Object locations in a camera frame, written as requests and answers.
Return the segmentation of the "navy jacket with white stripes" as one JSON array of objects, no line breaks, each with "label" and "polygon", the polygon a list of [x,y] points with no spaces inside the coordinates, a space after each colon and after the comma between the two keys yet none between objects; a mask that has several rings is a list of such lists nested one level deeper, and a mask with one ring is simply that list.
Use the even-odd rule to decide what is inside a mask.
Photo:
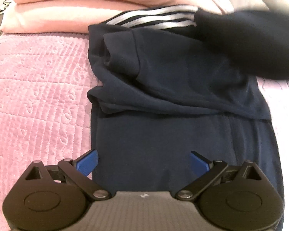
[{"label": "navy jacket with white stripes", "polygon": [[195,180],[197,152],[254,161],[283,194],[257,78],[289,79],[289,14],[130,11],[89,26],[88,58],[100,82],[87,93],[96,183],[111,193],[177,192]]}]

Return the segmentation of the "pink folded duvet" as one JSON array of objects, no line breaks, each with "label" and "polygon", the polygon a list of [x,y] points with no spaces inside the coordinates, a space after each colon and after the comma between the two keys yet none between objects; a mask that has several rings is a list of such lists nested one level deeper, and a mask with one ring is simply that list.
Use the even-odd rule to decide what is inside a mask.
[{"label": "pink folded duvet", "polygon": [[234,11],[230,0],[13,0],[4,12],[4,33],[87,33],[100,23],[126,10],[157,6],[192,5],[216,14]]}]

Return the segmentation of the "pink quilted bedspread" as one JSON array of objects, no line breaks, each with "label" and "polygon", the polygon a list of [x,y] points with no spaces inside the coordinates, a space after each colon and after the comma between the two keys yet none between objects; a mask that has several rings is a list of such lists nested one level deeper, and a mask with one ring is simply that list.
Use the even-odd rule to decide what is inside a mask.
[{"label": "pink quilted bedspread", "polygon": [[76,33],[0,37],[0,230],[8,230],[4,198],[34,160],[77,158],[90,147],[97,85],[87,58],[88,36]]}]

